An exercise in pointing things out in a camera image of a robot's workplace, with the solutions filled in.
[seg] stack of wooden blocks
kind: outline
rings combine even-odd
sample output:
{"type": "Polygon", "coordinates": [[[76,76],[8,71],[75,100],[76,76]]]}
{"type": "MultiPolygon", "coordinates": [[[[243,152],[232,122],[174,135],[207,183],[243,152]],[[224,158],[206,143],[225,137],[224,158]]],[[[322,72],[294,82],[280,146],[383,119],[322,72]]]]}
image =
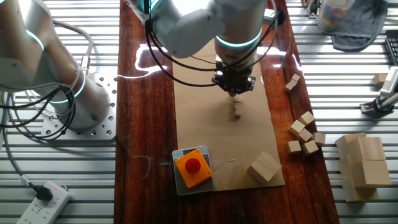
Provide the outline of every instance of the stack of wooden blocks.
{"type": "Polygon", "coordinates": [[[381,138],[349,134],[336,145],[346,202],[379,199],[377,188],[391,185],[381,138]]]}
{"type": "Polygon", "coordinates": [[[290,127],[289,131],[296,136],[297,141],[288,142],[287,152],[289,154],[298,153],[303,150],[306,155],[309,155],[316,152],[319,149],[318,146],[323,146],[325,144],[326,136],[324,134],[311,134],[307,129],[305,129],[305,127],[314,120],[315,118],[308,111],[290,127]]]}

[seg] red button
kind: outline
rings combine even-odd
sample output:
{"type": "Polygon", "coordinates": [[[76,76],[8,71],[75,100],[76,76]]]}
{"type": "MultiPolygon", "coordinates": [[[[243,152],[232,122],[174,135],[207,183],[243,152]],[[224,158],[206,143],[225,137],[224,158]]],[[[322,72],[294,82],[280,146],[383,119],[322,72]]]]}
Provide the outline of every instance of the red button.
{"type": "Polygon", "coordinates": [[[191,158],[185,163],[185,169],[190,174],[196,174],[200,170],[200,162],[196,158],[191,158]]]}

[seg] metal slotted surface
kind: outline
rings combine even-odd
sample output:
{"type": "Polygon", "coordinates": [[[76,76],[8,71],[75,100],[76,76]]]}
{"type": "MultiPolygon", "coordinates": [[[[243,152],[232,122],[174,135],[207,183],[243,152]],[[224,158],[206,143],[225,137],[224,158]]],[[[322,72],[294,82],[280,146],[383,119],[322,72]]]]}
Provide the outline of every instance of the metal slotted surface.
{"type": "MultiPolygon", "coordinates": [[[[398,29],[398,0],[388,0],[386,26],[376,41],[361,53],[334,50],[331,39],[322,35],[314,20],[301,8],[301,0],[286,0],[305,73],[308,93],[319,132],[326,133],[323,148],[333,195],[341,223],[398,223],[398,112],[383,119],[362,116],[359,104],[379,94],[372,78],[387,73],[384,32],[398,29]],[[384,143],[392,187],[379,189],[380,200],[372,203],[345,203],[338,170],[334,141],[342,134],[365,132],[380,136],[384,143]]],[[[95,47],[91,72],[104,77],[117,74],[119,43],[119,0],[45,1],[55,19],[89,32],[95,47]]],[[[78,60],[85,53],[87,41],[80,35],[57,27],[61,40],[78,60]]],[[[17,102],[26,103],[24,95],[17,102]]],[[[21,111],[31,118],[36,111],[21,111]]],[[[43,118],[29,125],[40,134],[43,118]]],[[[65,184],[72,193],[69,204],[56,223],[113,223],[114,142],[58,143],[47,147],[9,129],[9,142],[19,167],[37,185],[52,180],[65,184]]],[[[16,223],[34,198],[34,191],[18,182],[19,176],[4,153],[0,152],[0,223],[16,223]]]]}

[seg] gray cloth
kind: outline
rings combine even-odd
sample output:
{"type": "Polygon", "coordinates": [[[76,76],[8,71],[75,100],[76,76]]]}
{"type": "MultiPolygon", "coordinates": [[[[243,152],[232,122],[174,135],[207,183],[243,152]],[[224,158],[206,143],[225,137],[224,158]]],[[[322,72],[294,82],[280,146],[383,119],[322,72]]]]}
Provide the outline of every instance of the gray cloth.
{"type": "Polygon", "coordinates": [[[345,52],[359,52],[376,40],[387,17],[387,2],[383,0],[356,0],[331,36],[333,48],[345,52]]]}

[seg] wooden cube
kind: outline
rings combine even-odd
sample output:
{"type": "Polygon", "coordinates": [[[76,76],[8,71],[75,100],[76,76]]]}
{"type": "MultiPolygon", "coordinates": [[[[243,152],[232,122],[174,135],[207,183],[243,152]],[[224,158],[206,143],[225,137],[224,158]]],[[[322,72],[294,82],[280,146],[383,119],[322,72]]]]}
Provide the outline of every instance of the wooden cube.
{"type": "Polygon", "coordinates": [[[295,80],[298,82],[300,80],[300,75],[294,74],[292,77],[292,80],[295,80]]]}
{"type": "Polygon", "coordinates": [[[260,183],[266,185],[281,168],[282,166],[279,161],[263,151],[250,165],[248,172],[260,183]]]}
{"type": "Polygon", "coordinates": [[[317,146],[323,146],[323,145],[325,145],[325,142],[326,142],[326,134],[314,133],[311,136],[311,140],[314,140],[315,143],[317,144],[317,146]]]}
{"type": "Polygon", "coordinates": [[[243,112],[243,104],[235,102],[235,112],[234,112],[235,118],[238,119],[241,118],[242,112],[243,112]]]}
{"type": "Polygon", "coordinates": [[[297,85],[297,81],[296,80],[291,80],[289,83],[292,84],[293,86],[297,85]]]}
{"type": "Polygon", "coordinates": [[[294,121],[289,131],[297,136],[300,134],[301,131],[303,131],[304,127],[304,124],[302,124],[300,121],[294,121]]]}
{"type": "Polygon", "coordinates": [[[318,151],[319,148],[318,148],[317,144],[315,144],[315,141],[312,140],[312,141],[305,143],[302,146],[302,149],[303,149],[303,152],[305,155],[309,155],[309,154],[312,154],[312,153],[318,151]]]}
{"type": "Polygon", "coordinates": [[[365,133],[346,134],[335,141],[340,158],[348,155],[348,144],[358,137],[366,137],[365,133]]]}
{"type": "Polygon", "coordinates": [[[295,85],[294,85],[293,83],[288,83],[288,84],[286,84],[286,86],[285,86],[285,91],[286,91],[287,93],[290,93],[290,91],[292,91],[292,89],[293,89],[294,86],[295,86],[295,85]]]}
{"type": "Polygon", "coordinates": [[[351,178],[343,180],[341,184],[346,202],[365,202],[380,199],[376,188],[356,189],[351,178]]]}
{"type": "Polygon", "coordinates": [[[391,185],[386,161],[361,161],[352,164],[351,170],[355,187],[374,188],[391,185]]]}
{"type": "Polygon", "coordinates": [[[351,161],[349,156],[342,157],[338,160],[338,167],[340,169],[341,178],[343,180],[351,179],[353,173],[351,171],[351,161]]]}
{"type": "Polygon", "coordinates": [[[374,85],[378,88],[383,87],[383,84],[386,81],[386,78],[387,78],[387,74],[385,74],[385,73],[377,74],[375,77],[373,77],[374,85]]]}
{"type": "Polygon", "coordinates": [[[290,141],[287,143],[287,153],[293,154],[301,151],[300,142],[299,141],[290,141]]]}
{"type": "Polygon", "coordinates": [[[299,140],[301,144],[304,144],[308,140],[310,140],[311,137],[312,134],[304,128],[303,131],[301,131],[300,134],[297,135],[297,140],[299,140]]]}
{"type": "Polygon", "coordinates": [[[380,137],[358,137],[348,144],[348,152],[353,164],[367,160],[386,160],[380,137]]]}
{"type": "Polygon", "coordinates": [[[312,121],[315,121],[315,118],[309,111],[307,111],[305,114],[301,115],[298,120],[307,127],[307,125],[309,125],[312,121]]]}

